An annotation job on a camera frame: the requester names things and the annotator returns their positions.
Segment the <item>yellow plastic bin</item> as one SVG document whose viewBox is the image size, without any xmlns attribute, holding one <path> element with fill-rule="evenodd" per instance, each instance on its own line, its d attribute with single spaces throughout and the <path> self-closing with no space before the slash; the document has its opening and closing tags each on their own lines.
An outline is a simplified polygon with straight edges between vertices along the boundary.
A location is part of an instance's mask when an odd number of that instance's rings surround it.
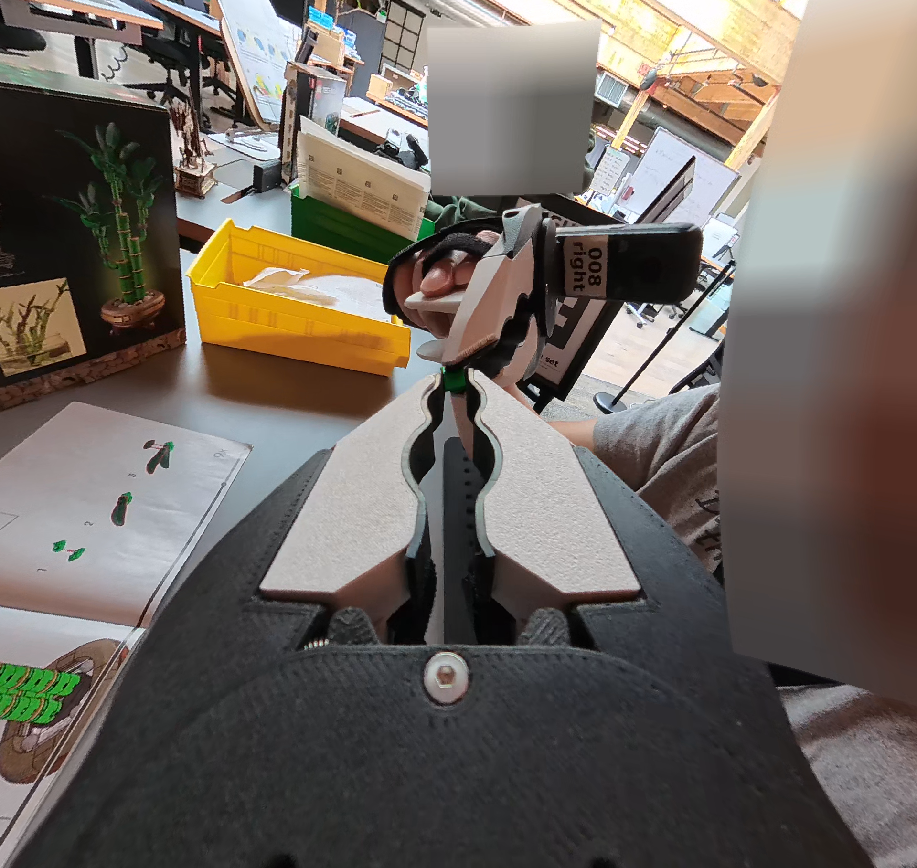
<svg viewBox="0 0 917 868">
<path fill-rule="evenodd" d="M 411 334 L 401 321 L 345 312 L 247 285 L 263 270 L 307 271 L 382 283 L 385 266 L 258 226 L 226 219 L 187 271 L 203 342 L 390 377 L 408 366 Z"/>
</svg>

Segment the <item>person's right forearm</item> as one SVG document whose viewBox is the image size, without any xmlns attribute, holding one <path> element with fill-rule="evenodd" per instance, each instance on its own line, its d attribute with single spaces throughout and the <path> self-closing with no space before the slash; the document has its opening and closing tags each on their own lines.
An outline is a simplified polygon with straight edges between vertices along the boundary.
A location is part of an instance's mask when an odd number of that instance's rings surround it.
<svg viewBox="0 0 917 868">
<path fill-rule="evenodd" d="M 585 448 L 595 453 L 595 428 L 598 423 L 596 418 L 578 420 L 552 420 L 544 415 L 539 416 L 542 422 L 549 424 L 556 432 L 563 435 L 574 446 Z"/>
</svg>

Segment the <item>wooden mechanical model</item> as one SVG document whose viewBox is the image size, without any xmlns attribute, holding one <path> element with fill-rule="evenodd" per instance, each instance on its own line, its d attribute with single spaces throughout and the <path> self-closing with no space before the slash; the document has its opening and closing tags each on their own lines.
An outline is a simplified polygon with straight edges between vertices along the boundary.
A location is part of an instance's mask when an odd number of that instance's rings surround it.
<svg viewBox="0 0 917 868">
<path fill-rule="evenodd" d="M 180 160 L 174 169 L 175 189 L 186 196 L 203 199 L 215 185 L 215 164 L 203 139 L 196 111 L 181 100 L 169 105 L 171 123 L 179 139 Z"/>
</svg>

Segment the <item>green plastic bin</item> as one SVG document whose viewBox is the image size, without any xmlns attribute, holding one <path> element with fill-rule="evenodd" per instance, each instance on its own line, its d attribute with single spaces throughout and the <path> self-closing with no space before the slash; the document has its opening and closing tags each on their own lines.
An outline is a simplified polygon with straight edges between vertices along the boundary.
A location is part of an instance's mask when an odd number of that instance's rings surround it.
<svg viewBox="0 0 917 868">
<path fill-rule="evenodd" d="M 412 221 L 420 219 L 419 239 L 435 232 L 434 223 L 421 213 L 406 210 L 398 202 L 399 195 L 380 196 L 364 192 L 357 214 L 339 208 L 338 203 L 326 203 L 311 196 L 300 196 L 297 182 L 288 187 L 291 194 L 291 233 L 293 237 L 320 244 L 350 255 L 387 265 L 393 257 L 417 241 L 403 237 L 388 226 L 367 220 L 395 221 L 395 230 L 409 231 Z"/>
</svg>

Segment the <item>lego instruction booklet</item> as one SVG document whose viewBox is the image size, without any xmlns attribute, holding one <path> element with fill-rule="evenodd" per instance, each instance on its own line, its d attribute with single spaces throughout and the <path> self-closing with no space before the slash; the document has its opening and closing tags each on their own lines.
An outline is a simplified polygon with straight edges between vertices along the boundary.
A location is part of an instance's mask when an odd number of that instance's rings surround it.
<svg viewBox="0 0 917 868">
<path fill-rule="evenodd" d="M 2 458 L 3 842 L 94 721 L 250 451 L 73 402 Z"/>
</svg>

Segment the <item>person's right hand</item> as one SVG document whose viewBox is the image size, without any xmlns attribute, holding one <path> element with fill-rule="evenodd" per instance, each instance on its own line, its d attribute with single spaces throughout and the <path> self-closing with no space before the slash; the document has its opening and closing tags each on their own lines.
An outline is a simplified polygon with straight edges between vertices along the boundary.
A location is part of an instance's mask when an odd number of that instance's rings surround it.
<svg viewBox="0 0 917 868">
<path fill-rule="evenodd" d="M 498 241 L 500 233 L 482 229 L 475 238 L 482 242 L 478 250 L 453 248 L 441 251 L 435 262 L 428 259 L 432 249 L 421 251 L 416 246 L 394 259 L 387 267 L 384 279 L 385 311 L 408 325 L 429 331 L 436 338 L 446 338 L 454 316 L 444 312 L 413 310 L 405 303 L 416 293 L 434 299 L 453 291 L 464 291 L 481 257 Z"/>
</svg>

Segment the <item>black lego set box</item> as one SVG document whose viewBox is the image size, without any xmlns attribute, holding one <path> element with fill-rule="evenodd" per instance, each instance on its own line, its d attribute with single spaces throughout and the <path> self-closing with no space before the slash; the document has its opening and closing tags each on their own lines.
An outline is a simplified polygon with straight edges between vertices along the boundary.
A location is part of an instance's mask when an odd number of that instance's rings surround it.
<svg viewBox="0 0 917 868">
<path fill-rule="evenodd" d="M 186 340 L 168 110 L 2 64 L 1 408 Z"/>
</svg>

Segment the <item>white folded paper sheets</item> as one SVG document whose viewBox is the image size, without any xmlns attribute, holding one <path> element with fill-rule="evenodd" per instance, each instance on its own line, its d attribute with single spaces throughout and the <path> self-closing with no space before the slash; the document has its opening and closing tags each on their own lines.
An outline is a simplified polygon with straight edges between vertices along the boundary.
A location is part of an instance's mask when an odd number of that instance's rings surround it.
<svg viewBox="0 0 917 868">
<path fill-rule="evenodd" d="M 301 117 L 297 194 L 312 197 L 410 241 L 421 231 L 428 174 L 365 152 Z"/>
</svg>

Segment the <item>marker sign stand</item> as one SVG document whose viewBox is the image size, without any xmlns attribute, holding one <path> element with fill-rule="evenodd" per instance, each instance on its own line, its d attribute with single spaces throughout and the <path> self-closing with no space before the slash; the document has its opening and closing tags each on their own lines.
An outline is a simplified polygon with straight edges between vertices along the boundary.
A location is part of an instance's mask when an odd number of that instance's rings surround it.
<svg viewBox="0 0 917 868">
<path fill-rule="evenodd" d="M 647 209 L 638 215 L 633 227 L 669 220 L 671 212 L 692 190 L 695 162 L 696 158 L 691 156 L 683 164 Z M 612 301 L 600 308 L 598 301 L 562 301 L 558 306 L 554 333 L 546 342 L 538 370 L 520 387 L 533 401 L 533 409 L 542 413 L 552 401 L 563 402 L 615 316 L 624 307 L 638 307 L 643 303 L 648 303 L 648 300 L 633 297 L 626 301 Z"/>
</svg>

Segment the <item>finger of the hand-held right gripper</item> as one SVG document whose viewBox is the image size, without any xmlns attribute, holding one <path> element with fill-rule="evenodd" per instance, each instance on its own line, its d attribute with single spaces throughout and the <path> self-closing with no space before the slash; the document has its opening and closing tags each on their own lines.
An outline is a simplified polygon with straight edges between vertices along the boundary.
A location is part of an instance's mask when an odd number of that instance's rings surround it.
<svg viewBox="0 0 917 868">
<path fill-rule="evenodd" d="M 531 317 L 526 335 L 513 348 L 508 362 L 498 374 L 498 384 L 517 385 L 526 380 L 537 367 L 543 345 L 544 337 L 539 334 L 536 319 Z"/>
<path fill-rule="evenodd" d="M 534 310 L 532 240 L 513 255 L 481 259 L 461 299 L 448 338 L 444 365 L 499 374 L 526 335 Z"/>
</svg>

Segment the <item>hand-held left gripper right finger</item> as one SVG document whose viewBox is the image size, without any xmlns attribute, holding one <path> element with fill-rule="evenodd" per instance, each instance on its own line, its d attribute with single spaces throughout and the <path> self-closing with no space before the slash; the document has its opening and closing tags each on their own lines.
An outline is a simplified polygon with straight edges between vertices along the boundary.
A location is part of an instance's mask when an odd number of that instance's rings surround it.
<svg viewBox="0 0 917 868">
<path fill-rule="evenodd" d="M 480 481 L 464 577 L 479 645 L 513 645 L 537 610 L 626 610 L 643 589 L 582 461 L 591 459 L 481 372 L 464 446 Z"/>
</svg>

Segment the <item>illustrated poster board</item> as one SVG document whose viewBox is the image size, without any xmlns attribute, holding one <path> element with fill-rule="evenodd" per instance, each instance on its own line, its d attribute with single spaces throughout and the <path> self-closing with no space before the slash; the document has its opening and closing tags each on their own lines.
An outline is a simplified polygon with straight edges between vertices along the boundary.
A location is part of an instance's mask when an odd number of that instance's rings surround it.
<svg viewBox="0 0 917 868">
<path fill-rule="evenodd" d="M 263 130 L 282 119 L 288 37 L 269 0 L 211 0 L 244 102 Z"/>
</svg>

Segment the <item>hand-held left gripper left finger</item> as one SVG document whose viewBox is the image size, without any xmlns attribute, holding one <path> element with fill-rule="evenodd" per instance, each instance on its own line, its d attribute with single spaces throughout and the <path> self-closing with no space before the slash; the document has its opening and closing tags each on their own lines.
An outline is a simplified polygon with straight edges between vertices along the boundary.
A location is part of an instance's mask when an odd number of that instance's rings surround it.
<svg viewBox="0 0 917 868">
<path fill-rule="evenodd" d="M 365 611 L 384 641 L 420 645 L 436 593 L 420 482 L 445 390 L 429 375 L 339 440 L 259 590 Z"/>
</svg>

